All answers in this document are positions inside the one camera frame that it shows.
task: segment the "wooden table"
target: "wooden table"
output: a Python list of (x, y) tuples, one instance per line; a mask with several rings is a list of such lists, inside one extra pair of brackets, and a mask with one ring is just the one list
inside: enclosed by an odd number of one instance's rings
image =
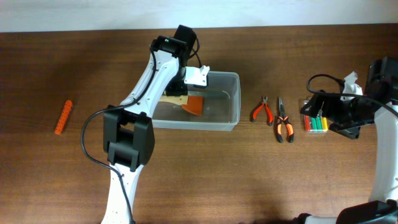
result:
[[(148, 45), (175, 30), (107, 30), (0, 34), (0, 223), (99, 223), (109, 171), (80, 148), (84, 120), (117, 105), (134, 88)], [(134, 201), (138, 223), (252, 223), (300, 213), (337, 216), (367, 202), (374, 180), (376, 128), (359, 140), (303, 130), (299, 101), (314, 74), (364, 88), (368, 65), (398, 57), (398, 25), (196, 29), (200, 57), (215, 71), (239, 74), (241, 117), (232, 132), (156, 129), (151, 160)], [(197, 65), (191, 60), (190, 65)], [(314, 88), (336, 91), (326, 79)], [(262, 94), (276, 114), (283, 97), (295, 142), (280, 144), (261, 113)], [(65, 132), (54, 128), (65, 100), (74, 103)], [(102, 161), (102, 119), (86, 132)]]

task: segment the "white wall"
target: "white wall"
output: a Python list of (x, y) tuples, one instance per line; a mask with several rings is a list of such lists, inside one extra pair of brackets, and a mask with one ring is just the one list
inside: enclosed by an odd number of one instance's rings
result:
[(398, 22), (398, 0), (0, 0), (0, 31)]

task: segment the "black cable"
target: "black cable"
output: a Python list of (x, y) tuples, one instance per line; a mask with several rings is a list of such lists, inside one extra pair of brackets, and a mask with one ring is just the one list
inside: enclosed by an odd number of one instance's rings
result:
[(200, 43), (199, 43), (198, 37), (197, 37), (196, 42), (197, 42), (197, 49), (196, 49), (196, 50), (195, 50), (195, 49), (192, 49), (193, 54), (189, 55), (189, 58), (188, 58), (188, 59), (191, 59), (193, 56), (197, 56), (197, 59), (198, 59), (198, 62), (199, 62), (199, 67), (201, 68), (201, 65), (202, 65), (202, 64), (201, 64), (201, 60), (200, 60), (200, 57), (199, 57), (199, 54), (198, 54), (199, 49), (200, 49)]
[(321, 96), (345, 96), (345, 97), (355, 97), (355, 98), (359, 98), (359, 99), (368, 100), (368, 101), (370, 101), (370, 102), (372, 102), (372, 103), (375, 103), (375, 104), (377, 104), (377, 105), (379, 105), (379, 106), (384, 107), (386, 110), (390, 111), (393, 115), (395, 115), (396, 117), (398, 117), (398, 112), (396, 112), (394, 109), (392, 109), (391, 107), (385, 105), (384, 103), (381, 103), (381, 102), (379, 102), (379, 101), (377, 101), (377, 100), (374, 100), (374, 99), (372, 99), (372, 98), (370, 98), (370, 97), (367, 97), (367, 96), (357, 95), (357, 94), (351, 94), (351, 93), (325, 93), (325, 92), (321, 92), (321, 91), (315, 91), (315, 90), (313, 90), (313, 89), (310, 88), (310, 82), (311, 82), (314, 78), (316, 78), (316, 77), (327, 77), (327, 78), (331, 78), (332, 80), (336, 81), (336, 82), (339, 83), (339, 84), (344, 83), (344, 80), (340, 80), (340, 79), (335, 78), (335, 77), (333, 77), (333, 76), (331, 76), (331, 75), (327, 75), (327, 74), (318, 74), (318, 75), (314, 75), (314, 76), (311, 77), (311, 78), (308, 80), (308, 82), (307, 82), (307, 90), (308, 90), (310, 93), (318, 94), (318, 95), (321, 95)]
[(95, 118), (96, 116), (98, 116), (99, 114), (105, 113), (105, 112), (109, 112), (109, 111), (121, 110), (121, 109), (123, 109), (123, 108), (127, 108), (127, 107), (129, 107), (129, 106), (135, 105), (135, 104), (145, 95), (145, 93), (146, 93), (146, 91), (148, 90), (149, 85), (152, 83), (152, 80), (154, 79), (155, 73), (156, 73), (156, 57), (155, 57), (155, 53), (154, 53), (154, 50), (152, 49), (152, 47), (149, 47), (149, 50), (150, 50), (150, 53), (152, 54), (152, 58), (153, 58), (153, 60), (154, 60), (154, 66), (153, 66), (153, 68), (152, 68), (152, 75), (150, 76), (149, 81), (148, 81), (148, 84), (146, 85), (146, 87), (144, 88), (144, 90), (142, 91), (142, 93), (137, 97), (137, 99), (133, 98), (134, 100), (133, 100), (131, 103), (128, 103), (128, 104), (126, 104), (126, 105), (116, 106), (116, 107), (114, 107), (114, 108), (103, 109), (103, 110), (100, 110), (100, 111), (97, 111), (97, 112), (93, 113), (93, 114), (92, 114), (90, 117), (88, 117), (87, 120), (85, 121), (85, 123), (84, 123), (84, 125), (83, 125), (83, 127), (82, 127), (82, 129), (81, 129), (81, 134), (80, 134), (81, 150), (83, 150), (84, 155), (85, 155), (89, 160), (91, 160), (91, 161), (95, 162), (96, 164), (99, 164), (99, 165), (101, 165), (101, 166), (103, 166), (103, 167), (105, 167), (105, 168), (107, 168), (107, 169), (110, 169), (111, 171), (115, 172), (115, 173), (118, 175), (119, 181), (120, 181), (120, 185), (121, 185), (121, 187), (122, 187), (123, 195), (124, 195), (124, 198), (126, 199), (127, 209), (129, 210), (130, 223), (135, 223), (135, 222), (134, 222), (134, 220), (132, 219), (132, 209), (131, 209), (131, 207), (130, 207), (130, 202), (129, 202), (129, 198), (128, 198), (127, 193), (126, 193), (126, 189), (124, 188), (123, 179), (122, 179), (122, 178), (123, 178), (123, 175), (121, 175), (120, 172), (117, 171), (115, 168), (113, 168), (113, 167), (111, 167), (111, 166), (109, 166), (109, 165), (107, 165), (107, 164), (105, 164), (105, 163), (103, 163), (103, 162), (101, 162), (101, 161), (99, 161), (99, 160), (97, 160), (97, 159), (94, 159), (93, 157), (91, 157), (91, 156), (87, 153), (86, 146), (85, 146), (85, 132), (86, 132), (86, 128), (87, 128), (87, 126), (88, 126), (88, 123), (89, 123), (93, 118)]

